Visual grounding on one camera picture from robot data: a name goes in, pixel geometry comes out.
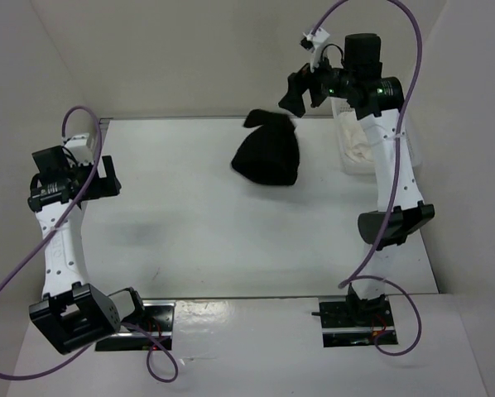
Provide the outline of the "black skirt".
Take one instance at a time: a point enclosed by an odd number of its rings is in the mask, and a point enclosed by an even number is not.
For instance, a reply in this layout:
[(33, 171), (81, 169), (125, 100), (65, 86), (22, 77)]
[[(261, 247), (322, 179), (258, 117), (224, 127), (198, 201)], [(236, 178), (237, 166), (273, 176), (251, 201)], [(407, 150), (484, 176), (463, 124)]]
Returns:
[(255, 184), (294, 185), (298, 178), (300, 147), (291, 118), (285, 113), (253, 109), (243, 126), (252, 132), (232, 158), (232, 169)]

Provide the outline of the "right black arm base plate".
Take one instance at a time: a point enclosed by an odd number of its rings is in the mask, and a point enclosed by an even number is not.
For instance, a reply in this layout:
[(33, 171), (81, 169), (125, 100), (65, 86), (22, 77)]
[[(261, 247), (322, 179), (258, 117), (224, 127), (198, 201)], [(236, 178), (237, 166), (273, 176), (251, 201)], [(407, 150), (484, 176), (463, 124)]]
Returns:
[(376, 337), (380, 346), (398, 344), (388, 299), (359, 313), (351, 309), (351, 303), (344, 297), (320, 299), (311, 315), (320, 321), (324, 348), (374, 346)]

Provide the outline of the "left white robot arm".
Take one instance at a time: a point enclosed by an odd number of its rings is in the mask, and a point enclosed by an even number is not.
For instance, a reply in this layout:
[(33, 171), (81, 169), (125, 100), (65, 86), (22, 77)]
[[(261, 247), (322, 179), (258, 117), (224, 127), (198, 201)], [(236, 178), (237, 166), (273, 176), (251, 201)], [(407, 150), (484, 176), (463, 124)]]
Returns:
[(67, 141), (32, 157), (38, 172), (27, 203), (48, 242), (42, 297), (29, 308), (31, 321), (62, 355), (112, 336), (121, 324), (142, 328), (147, 309), (138, 292), (128, 287), (106, 295), (90, 283), (86, 268), (81, 227), (87, 203), (115, 197), (121, 189), (111, 156), (102, 158), (104, 176), (85, 144)]

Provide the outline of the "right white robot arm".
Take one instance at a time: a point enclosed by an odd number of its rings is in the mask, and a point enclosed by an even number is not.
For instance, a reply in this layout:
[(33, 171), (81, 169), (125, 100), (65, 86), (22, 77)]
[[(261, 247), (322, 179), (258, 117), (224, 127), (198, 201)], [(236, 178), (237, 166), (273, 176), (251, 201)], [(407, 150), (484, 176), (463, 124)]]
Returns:
[(358, 217), (358, 231), (368, 253), (343, 282), (345, 316), (365, 326), (387, 310), (384, 281), (397, 248), (434, 217), (435, 208), (425, 203), (416, 183), (401, 115), (404, 93), (399, 79), (382, 76), (380, 37), (373, 33), (346, 36), (338, 68), (324, 53), (328, 40), (329, 34), (322, 29), (301, 40), (311, 53), (310, 62), (289, 75), (279, 106), (303, 117), (304, 93), (310, 93), (314, 108), (326, 98), (343, 99), (353, 109), (372, 150), (377, 210)]

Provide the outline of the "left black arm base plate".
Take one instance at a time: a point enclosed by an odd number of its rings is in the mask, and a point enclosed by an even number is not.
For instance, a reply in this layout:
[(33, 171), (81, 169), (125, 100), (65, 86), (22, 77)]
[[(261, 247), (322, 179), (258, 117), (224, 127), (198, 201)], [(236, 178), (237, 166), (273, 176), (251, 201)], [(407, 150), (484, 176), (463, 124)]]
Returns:
[[(140, 320), (138, 326), (154, 338), (160, 338), (161, 345), (170, 351), (172, 349), (175, 302), (145, 299), (143, 303), (144, 318)], [(142, 333), (122, 327), (119, 333), (97, 342), (94, 350), (96, 352), (146, 352), (150, 347), (154, 351), (157, 350), (157, 347)]]

